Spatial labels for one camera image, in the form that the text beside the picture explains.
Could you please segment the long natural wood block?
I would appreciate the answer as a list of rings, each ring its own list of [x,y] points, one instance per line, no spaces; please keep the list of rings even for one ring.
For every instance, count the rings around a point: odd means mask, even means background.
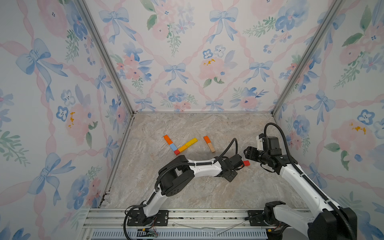
[[[215,153],[215,152],[216,152],[216,150],[215,150],[215,148],[214,148],[214,146],[213,146],[212,143],[208,143],[208,147],[210,148],[210,150],[211,150],[212,153]]]

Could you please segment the long yellow block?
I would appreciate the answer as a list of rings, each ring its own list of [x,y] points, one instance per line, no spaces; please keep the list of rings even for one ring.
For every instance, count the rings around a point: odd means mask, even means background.
[[[188,142],[185,144],[185,146],[186,146],[187,148],[189,148],[190,146],[192,146],[193,144],[195,144],[197,141],[198,141],[197,138],[193,138],[192,140],[188,141]]]

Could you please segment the short yellow block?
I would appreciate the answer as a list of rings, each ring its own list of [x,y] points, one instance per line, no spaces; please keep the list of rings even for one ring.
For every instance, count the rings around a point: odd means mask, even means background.
[[[178,151],[181,153],[181,152],[185,151],[187,148],[188,148],[188,147],[187,147],[186,145],[184,145],[184,146],[180,147],[180,148],[178,149]]]

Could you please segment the light blue block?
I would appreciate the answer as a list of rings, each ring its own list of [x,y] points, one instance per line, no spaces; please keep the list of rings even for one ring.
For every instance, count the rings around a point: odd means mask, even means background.
[[[170,147],[171,147],[172,151],[178,150],[178,148],[176,147],[175,144],[170,144]]]

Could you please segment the small orange block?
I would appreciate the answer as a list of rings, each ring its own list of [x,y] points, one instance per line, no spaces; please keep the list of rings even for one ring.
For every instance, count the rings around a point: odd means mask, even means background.
[[[173,144],[173,141],[169,138],[168,135],[165,135],[165,136],[164,136],[164,139],[165,139],[165,141],[167,142],[168,145]]]

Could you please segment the orange rectangular block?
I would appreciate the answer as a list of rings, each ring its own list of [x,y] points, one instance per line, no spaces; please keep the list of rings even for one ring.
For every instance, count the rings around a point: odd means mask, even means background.
[[[204,140],[207,144],[211,143],[211,140],[208,136],[204,136]]]

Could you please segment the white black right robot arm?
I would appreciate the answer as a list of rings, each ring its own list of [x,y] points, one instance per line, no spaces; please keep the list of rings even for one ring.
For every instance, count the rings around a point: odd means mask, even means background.
[[[247,147],[244,155],[247,160],[276,173],[285,179],[305,201],[309,211],[300,212],[282,201],[265,204],[259,215],[249,215],[249,222],[264,222],[276,229],[268,236],[280,239],[288,227],[295,229],[310,240],[355,240],[357,239],[358,217],[351,208],[343,208],[326,195],[306,175],[290,154],[283,154],[276,137],[261,134],[257,138],[257,147]]]

